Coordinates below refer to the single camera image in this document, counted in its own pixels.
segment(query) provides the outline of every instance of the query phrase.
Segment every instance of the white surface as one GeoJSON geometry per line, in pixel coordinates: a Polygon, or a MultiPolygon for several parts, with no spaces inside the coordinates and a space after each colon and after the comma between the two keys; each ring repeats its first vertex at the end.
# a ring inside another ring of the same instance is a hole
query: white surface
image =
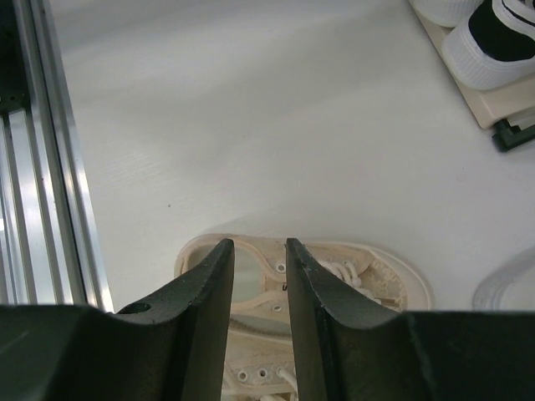
{"type": "Polygon", "coordinates": [[[392,0],[53,0],[115,307],[193,236],[362,241],[439,308],[535,245],[535,147],[499,155],[392,0]]]}

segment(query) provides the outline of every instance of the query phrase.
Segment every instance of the beige board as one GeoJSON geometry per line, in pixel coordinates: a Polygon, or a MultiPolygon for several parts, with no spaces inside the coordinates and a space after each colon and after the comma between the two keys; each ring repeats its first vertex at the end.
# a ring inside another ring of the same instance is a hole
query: beige board
{"type": "MultiPolygon", "coordinates": [[[[433,42],[436,50],[442,56],[442,40],[451,29],[432,23],[422,17],[416,10],[415,12],[427,31],[431,42],[433,42]]],[[[522,117],[529,111],[535,111],[535,75],[530,75],[508,86],[487,91],[470,89],[458,80],[456,80],[456,83],[478,124],[483,129],[491,128],[501,119],[522,117]]]]}

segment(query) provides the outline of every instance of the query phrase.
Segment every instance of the sneaker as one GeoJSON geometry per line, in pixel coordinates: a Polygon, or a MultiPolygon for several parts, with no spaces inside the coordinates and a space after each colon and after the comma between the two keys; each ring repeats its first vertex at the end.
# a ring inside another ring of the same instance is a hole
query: sneaker
{"type": "Polygon", "coordinates": [[[485,0],[444,39],[442,57],[459,81],[477,90],[534,74],[533,0],[485,0]]]}
{"type": "MultiPolygon", "coordinates": [[[[182,249],[175,274],[193,268],[223,238],[234,240],[236,256],[222,399],[297,401],[285,241],[200,236],[182,249]]],[[[420,276],[385,251],[342,242],[304,245],[340,280],[385,307],[398,312],[431,307],[430,291],[420,276]]]]}
{"type": "Polygon", "coordinates": [[[483,0],[414,0],[415,9],[442,27],[454,28],[469,17],[483,0]]]}

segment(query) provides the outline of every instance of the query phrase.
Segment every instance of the screw hole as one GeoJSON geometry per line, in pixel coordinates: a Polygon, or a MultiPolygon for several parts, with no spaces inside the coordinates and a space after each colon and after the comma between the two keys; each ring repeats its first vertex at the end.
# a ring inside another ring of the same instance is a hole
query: screw hole
{"type": "Polygon", "coordinates": [[[134,302],[130,305],[127,305],[123,307],[119,311],[119,315],[131,315],[133,313],[142,313],[147,312],[150,309],[150,305],[148,303],[143,302],[134,302]]]}
{"type": "Polygon", "coordinates": [[[240,382],[245,382],[247,381],[247,372],[245,372],[244,370],[242,370],[240,373],[237,374],[237,379],[240,381],[240,382]]]}

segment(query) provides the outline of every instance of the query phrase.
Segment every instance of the shoe eyelet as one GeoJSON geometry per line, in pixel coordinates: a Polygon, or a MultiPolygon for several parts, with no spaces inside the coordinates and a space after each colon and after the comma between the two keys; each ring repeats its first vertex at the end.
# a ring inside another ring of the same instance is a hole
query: shoe eyelet
{"type": "Polygon", "coordinates": [[[237,373],[237,379],[242,383],[246,382],[248,378],[249,378],[249,375],[247,374],[245,370],[241,370],[237,373]]]}

